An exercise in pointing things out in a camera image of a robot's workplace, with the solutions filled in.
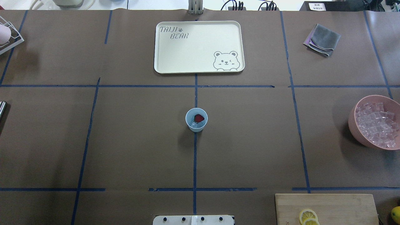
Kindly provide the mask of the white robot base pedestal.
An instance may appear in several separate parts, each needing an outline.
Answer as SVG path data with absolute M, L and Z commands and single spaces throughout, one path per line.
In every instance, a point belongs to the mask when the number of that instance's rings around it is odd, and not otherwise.
M 234 225 L 231 215 L 161 215 L 153 219 L 153 225 Z

